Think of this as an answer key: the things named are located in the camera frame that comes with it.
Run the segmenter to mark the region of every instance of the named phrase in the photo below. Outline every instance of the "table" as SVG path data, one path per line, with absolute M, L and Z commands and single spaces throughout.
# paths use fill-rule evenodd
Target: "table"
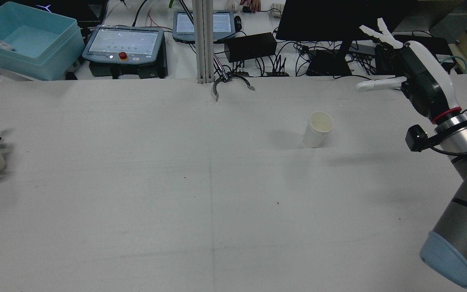
M 461 179 L 361 80 L 0 83 L 0 292 L 462 291 L 418 257 Z

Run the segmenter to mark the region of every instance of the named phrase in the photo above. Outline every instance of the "red ring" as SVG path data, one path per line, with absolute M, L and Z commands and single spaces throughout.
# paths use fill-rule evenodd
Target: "red ring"
M 432 120 L 432 124 L 436 124 L 437 123 L 437 120 L 439 120 L 440 118 L 442 118 L 443 116 L 449 114 L 449 113 L 453 113 L 453 112 L 456 112 L 456 111 L 461 111 L 462 108 L 461 107 L 454 107 L 453 109 L 448 109 L 447 111 L 445 111 L 444 113 L 436 116 L 435 118 L 433 118 Z

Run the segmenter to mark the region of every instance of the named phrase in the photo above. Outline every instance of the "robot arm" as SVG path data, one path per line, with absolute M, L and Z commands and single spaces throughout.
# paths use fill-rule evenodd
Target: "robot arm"
M 467 288 L 467 113 L 461 112 L 448 74 L 423 45 L 408 41 L 399 46 L 386 28 L 378 27 L 383 34 L 368 32 L 369 28 L 362 31 L 392 47 L 397 77 L 365 81 L 356 90 L 387 89 L 399 84 L 415 110 L 436 125 L 433 137 L 428 137 L 419 125 L 410 127 L 405 141 L 411 151 L 432 148 L 448 155 L 463 183 L 428 234 L 420 257 L 447 279 Z

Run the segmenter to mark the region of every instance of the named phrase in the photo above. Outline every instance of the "red emergency stop button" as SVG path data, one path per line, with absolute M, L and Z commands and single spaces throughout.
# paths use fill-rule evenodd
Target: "red emergency stop button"
M 125 61 L 125 60 L 128 59 L 127 53 L 126 53 L 126 52 L 119 52 L 119 53 L 118 53 L 118 57 L 119 57 L 120 60 L 122 60 L 122 61 Z

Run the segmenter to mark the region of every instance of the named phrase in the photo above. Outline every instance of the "teal plastic bin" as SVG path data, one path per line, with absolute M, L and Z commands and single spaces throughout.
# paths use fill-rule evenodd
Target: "teal plastic bin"
M 0 68 L 40 80 L 56 80 L 84 50 L 73 18 L 6 2 L 0 7 Z

